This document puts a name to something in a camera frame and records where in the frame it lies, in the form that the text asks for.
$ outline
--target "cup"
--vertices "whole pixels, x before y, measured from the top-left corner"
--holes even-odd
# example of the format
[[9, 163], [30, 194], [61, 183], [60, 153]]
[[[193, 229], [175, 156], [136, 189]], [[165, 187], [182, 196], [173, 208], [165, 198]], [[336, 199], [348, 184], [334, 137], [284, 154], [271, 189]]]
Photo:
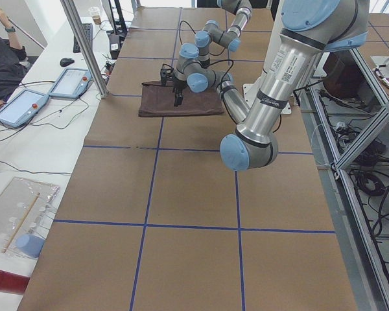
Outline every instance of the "cup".
[[96, 25], [100, 25], [101, 24], [101, 13], [100, 13], [99, 7], [91, 6], [88, 9], [88, 12], [89, 12], [90, 16], [92, 17], [93, 22]]
[[0, 270], [0, 292], [23, 295], [30, 277]]
[[44, 243], [45, 240], [36, 235], [25, 234], [16, 240], [16, 247], [26, 255], [38, 258]]

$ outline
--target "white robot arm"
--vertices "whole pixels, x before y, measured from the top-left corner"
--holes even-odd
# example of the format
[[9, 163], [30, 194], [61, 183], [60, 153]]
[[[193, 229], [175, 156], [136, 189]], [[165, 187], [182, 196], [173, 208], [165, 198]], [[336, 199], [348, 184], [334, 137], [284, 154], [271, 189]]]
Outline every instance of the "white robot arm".
[[[237, 37], [252, 14], [250, 3], [218, 0], [218, 5], [237, 17], [227, 32], [213, 29], [212, 33], [229, 38], [222, 46], [237, 49], [240, 43]], [[223, 138], [220, 144], [220, 154], [227, 167], [238, 171], [273, 162], [277, 141], [272, 128], [311, 58], [320, 52], [361, 46], [367, 37], [368, 9], [369, 0], [285, 0], [278, 9], [283, 22], [279, 34], [281, 47], [268, 74], [261, 79], [252, 107], [233, 86], [230, 75], [202, 67], [198, 57], [203, 47], [199, 49], [190, 43], [182, 46], [177, 80], [187, 82], [194, 92], [214, 87], [237, 123], [235, 133]], [[207, 36], [216, 38], [207, 26], [204, 28]]]

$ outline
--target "keyboard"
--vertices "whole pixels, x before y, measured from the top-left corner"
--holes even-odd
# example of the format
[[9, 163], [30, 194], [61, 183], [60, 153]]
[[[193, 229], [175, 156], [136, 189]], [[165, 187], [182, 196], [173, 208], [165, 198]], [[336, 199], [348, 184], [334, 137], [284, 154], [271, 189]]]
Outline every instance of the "keyboard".
[[[91, 45], [92, 48], [92, 31], [93, 31], [93, 25], [91, 23], [83, 23], [82, 28], [85, 30], [85, 35], [86, 38], [88, 39], [89, 44]], [[73, 52], [74, 53], [79, 53], [80, 52], [80, 47], [78, 44], [78, 40], [73, 36]]]

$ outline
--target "black mouse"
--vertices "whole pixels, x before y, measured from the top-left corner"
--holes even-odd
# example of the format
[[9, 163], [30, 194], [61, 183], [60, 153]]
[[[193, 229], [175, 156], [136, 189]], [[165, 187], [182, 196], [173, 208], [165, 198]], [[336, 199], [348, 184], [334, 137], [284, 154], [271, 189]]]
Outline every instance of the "black mouse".
[[62, 59], [60, 60], [59, 64], [60, 64], [62, 67], [66, 67], [66, 66], [68, 66], [68, 65], [71, 65], [73, 62], [75, 62], [74, 59], [64, 57], [64, 58], [62, 58]]

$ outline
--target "wristwatch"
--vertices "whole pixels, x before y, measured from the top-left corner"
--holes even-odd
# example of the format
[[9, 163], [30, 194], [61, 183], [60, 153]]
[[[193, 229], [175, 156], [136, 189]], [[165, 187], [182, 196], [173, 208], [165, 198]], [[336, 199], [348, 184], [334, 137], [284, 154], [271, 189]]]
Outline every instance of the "wristwatch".
[[10, 28], [5, 27], [6, 32], [16, 32], [15, 28], [11, 26]]

